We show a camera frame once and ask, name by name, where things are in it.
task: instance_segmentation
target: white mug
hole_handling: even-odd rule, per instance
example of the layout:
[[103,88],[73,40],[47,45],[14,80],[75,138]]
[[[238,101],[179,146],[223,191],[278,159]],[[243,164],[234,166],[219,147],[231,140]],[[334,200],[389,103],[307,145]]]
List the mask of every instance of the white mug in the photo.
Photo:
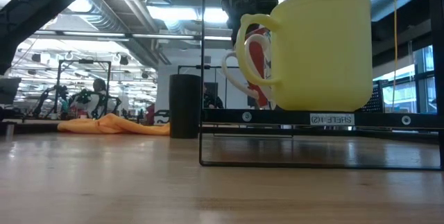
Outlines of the white mug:
[[[246,56],[248,57],[247,58],[248,66],[250,66],[250,68],[253,70],[253,72],[255,73],[256,76],[260,76],[260,72],[257,70],[255,64],[253,63],[253,59],[251,58],[251,54],[250,54],[250,44],[252,42],[259,43],[261,45],[262,51],[264,52],[264,58],[265,58],[264,76],[265,76],[265,79],[267,79],[271,75],[270,39],[267,37],[264,37],[261,34],[253,34],[246,40],[245,52],[246,52]],[[240,83],[238,80],[236,80],[230,74],[230,72],[228,71],[227,59],[231,58],[231,57],[237,58],[236,53],[231,52],[231,53],[227,54],[222,59],[222,71],[225,74],[225,76],[227,77],[228,81],[230,81],[230,83],[232,83],[238,90],[245,93],[246,95],[251,96],[252,98],[254,98],[256,100],[259,99],[259,92],[257,92],[256,90],[253,90],[253,89],[249,89],[247,86]],[[272,100],[271,88],[269,86],[260,86],[260,89],[262,90],[262,93],[265,95],[267,100],[271,101]]]

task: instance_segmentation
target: yellow cloth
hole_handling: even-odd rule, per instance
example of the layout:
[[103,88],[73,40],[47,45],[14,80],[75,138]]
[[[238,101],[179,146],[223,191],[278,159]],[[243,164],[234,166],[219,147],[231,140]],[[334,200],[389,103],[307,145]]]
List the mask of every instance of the yellow cloth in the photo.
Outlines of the yellow cloth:
[[111,113],[99,120],[73,119],[65,121],[59,123],[57,129],[62,132],[81,134],[134,133],[143,135],[169,135],[169,123],[164,126],[142,126]]

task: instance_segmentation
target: black trash can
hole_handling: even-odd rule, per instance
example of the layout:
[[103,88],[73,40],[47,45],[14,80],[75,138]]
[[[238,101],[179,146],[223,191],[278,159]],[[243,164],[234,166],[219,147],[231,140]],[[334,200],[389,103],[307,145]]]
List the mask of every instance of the black trash can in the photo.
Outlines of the black trash can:
[[170,137],[197,138],[200,121],[200,76],[175,74],[169,78]]

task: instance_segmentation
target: wooden table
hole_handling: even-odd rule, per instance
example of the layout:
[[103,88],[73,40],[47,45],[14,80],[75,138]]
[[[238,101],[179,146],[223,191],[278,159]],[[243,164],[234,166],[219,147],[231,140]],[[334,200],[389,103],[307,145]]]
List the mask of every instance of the wooden table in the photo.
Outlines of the wooden table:
[[209,168],[197,150],[168,137],[16,136],[0,142],[1,223],[444,220],[440,172]]

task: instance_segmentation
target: white wall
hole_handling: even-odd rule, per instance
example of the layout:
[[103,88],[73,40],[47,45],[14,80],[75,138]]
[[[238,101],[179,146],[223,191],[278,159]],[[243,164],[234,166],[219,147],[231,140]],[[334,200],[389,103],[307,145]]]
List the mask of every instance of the white wall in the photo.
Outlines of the white wall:
[[[158,79],[157,79],[157,98],[155,102],[155,111],[158,110],[168,110],[169,109],[169,76],[173,74],[177,74],[178,66],[177,65],[163,65],[159,66],[158,69]],[[241,74],[239,69],[230,69],[232,75],[239,80],[239,82],[247,85],[247,81],[244,76]],[[196,68],[182,68],[180,70],[181,74],[193,74],[200,76],[200,69]],[[218,95],[221,98],[224,106],[228,109],[246,109],[248,107],[248,99],[247,96],[239,91],[236,87],[231,85],[230,82],[227,81],[227,93],[226,93],[226,101],[225,101],[225,76],[222,73],[221,69],[210,69],[205,70],[204,73],[204,82],[209,83],[218,83]]]

